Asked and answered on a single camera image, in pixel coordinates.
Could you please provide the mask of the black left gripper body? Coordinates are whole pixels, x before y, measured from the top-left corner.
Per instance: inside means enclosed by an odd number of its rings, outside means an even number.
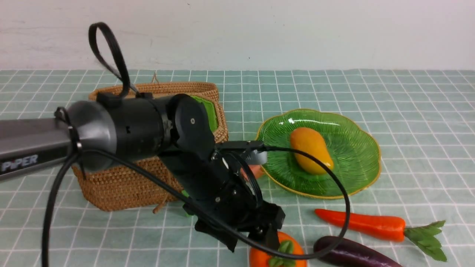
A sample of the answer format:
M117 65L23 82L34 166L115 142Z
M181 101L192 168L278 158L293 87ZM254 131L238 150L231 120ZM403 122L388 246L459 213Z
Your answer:
M281 223L283 209L263 200L250 167L236 152L208 149L200 153L170 149L160 159L189 194L187 205L197 216L195 230L210 235L234 251L238 240L263 250L248 238L248 223Z

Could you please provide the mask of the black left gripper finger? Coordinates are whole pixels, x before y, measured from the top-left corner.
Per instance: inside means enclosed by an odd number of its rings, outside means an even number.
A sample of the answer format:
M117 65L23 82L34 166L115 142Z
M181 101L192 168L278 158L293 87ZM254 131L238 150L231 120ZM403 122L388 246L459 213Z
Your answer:
M259 244L260 247L278 250L280 247L280 241L278 238L278 232L280 229L280 222L248 223L248 238Z

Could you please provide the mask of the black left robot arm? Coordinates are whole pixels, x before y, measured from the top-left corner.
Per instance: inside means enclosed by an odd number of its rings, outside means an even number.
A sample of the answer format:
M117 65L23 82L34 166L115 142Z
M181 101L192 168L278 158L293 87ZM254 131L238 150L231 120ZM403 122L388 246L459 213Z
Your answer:
M184 202L195 230L233 251L238 240L278 250L285 214L262 199L247 159L266 159L258 141L216 142L204 105L178 94L57 108L53 118L1 121L1 181L63 164L82 171L123 165Z

